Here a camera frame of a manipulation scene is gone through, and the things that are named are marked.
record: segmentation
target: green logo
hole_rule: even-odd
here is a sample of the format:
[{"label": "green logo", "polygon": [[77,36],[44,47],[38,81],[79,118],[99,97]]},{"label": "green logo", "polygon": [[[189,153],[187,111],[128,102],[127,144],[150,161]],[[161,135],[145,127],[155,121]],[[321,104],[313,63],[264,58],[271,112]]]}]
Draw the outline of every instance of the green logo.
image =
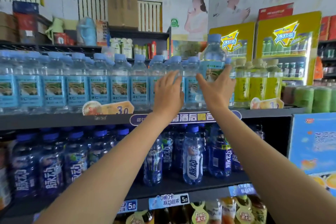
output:
[{"label": "green logo", "polygon": [[171,19],[170,26],[178,28],[180,26],[179,21],[177,19]]}]

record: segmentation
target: left hand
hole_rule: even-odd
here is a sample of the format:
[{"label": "left hand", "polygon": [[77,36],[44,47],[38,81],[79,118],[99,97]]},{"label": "left hand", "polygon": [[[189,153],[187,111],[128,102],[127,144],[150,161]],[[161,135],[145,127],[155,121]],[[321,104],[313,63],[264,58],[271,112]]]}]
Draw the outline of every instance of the left hand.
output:
[{"label": "left hand", "polygon": [[154,86],[155,99],[153,113],[167,118],[169,122],[176,117],[184,103],[184,93],[180,90],[182,77],[179,76],[174,82],[174,78],[178,72],[178,70],[170,71],[160,78]]}]

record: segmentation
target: green can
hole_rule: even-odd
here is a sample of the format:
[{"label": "green can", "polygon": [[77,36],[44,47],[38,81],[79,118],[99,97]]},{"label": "green can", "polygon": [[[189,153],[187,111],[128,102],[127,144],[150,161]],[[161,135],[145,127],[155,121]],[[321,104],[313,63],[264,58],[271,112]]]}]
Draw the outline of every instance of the green can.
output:
[{"label": "green can", "polygon": [[330,112],[336,112],[336,87],[331,88]]},{"label": "green can", "polygon": [[305,113],[312,113],[314,100],[313,87],[296,87],[294,91],[294,105],[297,107],[304,107]]},{"label": "green can", "polygon": [[316,87],[314,89],[312,113],[330,112],[330,100],[330,87]]}]

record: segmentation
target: right hand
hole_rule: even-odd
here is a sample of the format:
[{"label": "right hand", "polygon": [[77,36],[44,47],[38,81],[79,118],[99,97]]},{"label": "right hand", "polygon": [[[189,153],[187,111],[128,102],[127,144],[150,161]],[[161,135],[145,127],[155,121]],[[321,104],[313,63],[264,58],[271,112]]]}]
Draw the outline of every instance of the right hand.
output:
[{"label": "right hand", "polygon": [[218,107],[229,107],[230,98],[236,85],[236,79],[230,78],[231,69],[231,65],[225,65],[225,69],[214,82],[207,82],[200,73],[196,75],[210,112]]}]

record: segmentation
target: brown cardboard box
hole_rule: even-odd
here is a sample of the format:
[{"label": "brown cardboard box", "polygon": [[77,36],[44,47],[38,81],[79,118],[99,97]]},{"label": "brown cardboard box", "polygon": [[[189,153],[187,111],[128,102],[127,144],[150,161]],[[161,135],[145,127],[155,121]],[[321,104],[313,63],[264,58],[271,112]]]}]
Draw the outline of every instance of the brown cardboard box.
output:
[{"label": "brown cardboard box", "polygon": [[18,31],[9,27],[0,26],[0,40],[17,43],[19,42]]},{"label": "brown cardboard box", "polygon": [[107,0],[108,24],[138,28],[138,0]]},{"label": "brown cardboard box", "polygon": [[17,21],[14,16],[0,12],[0,26],[8,27],[11,29],[17,29]]}]

